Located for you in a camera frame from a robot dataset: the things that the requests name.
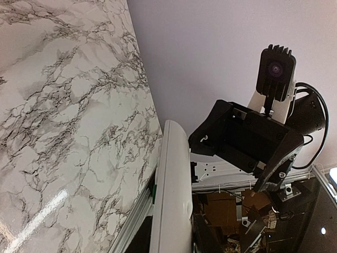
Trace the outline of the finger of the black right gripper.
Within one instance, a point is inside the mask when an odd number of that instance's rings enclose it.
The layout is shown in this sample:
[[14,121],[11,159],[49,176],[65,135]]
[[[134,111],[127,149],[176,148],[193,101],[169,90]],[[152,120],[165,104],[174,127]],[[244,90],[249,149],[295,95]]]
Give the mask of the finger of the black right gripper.
[[233,111],[233,104],[217,100],[207,118],[189,136],[192,153],[214,156],[223,142],[228,118]]
[[256,193],[278,191],[303,145],[304,137],[285,137],[267,162],[253,191]]

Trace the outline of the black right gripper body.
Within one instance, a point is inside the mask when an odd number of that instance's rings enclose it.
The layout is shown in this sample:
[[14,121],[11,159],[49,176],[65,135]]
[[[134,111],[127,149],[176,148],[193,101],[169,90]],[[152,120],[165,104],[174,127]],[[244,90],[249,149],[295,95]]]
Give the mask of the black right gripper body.
[[223,159],[248,173],[265,165],[285,137],[303,135],[239,104],[233,104],[223,137]]

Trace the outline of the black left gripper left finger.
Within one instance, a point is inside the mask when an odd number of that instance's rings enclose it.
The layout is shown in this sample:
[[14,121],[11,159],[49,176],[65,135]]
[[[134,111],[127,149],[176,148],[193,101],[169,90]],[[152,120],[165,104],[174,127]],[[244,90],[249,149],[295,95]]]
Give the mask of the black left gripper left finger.
[[146,216],[131,240],[125,253],[149,253],[152,231],[152,216]]

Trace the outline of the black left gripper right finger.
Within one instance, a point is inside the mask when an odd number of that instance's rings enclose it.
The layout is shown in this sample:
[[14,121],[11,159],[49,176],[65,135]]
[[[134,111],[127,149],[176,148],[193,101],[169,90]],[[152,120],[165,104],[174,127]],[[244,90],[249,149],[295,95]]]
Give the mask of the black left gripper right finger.
[[193,215],[193,239],[195,252],[221,253],[223,249],[200,214]]

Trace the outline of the white remote control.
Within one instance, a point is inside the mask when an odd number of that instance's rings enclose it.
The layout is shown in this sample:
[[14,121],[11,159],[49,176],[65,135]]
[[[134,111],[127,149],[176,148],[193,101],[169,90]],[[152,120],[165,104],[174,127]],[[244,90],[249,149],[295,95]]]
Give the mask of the white remote control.
[[155,185],[150,252],[192,252],[190,148],[173,120],[165,122]]

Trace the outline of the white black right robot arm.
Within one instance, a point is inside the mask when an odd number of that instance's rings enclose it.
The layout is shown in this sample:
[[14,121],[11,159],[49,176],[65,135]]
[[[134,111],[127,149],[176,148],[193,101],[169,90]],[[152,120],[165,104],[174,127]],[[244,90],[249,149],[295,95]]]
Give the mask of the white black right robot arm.
[[311,85],[297,83],[307,95],[292,102],[285,123],[234,102],[217,100],[205,121],[190,135],[192,153],[218,156],[257,179],[253,190],[277,191],[304,137],[329,129],[329,114],[321,94]]

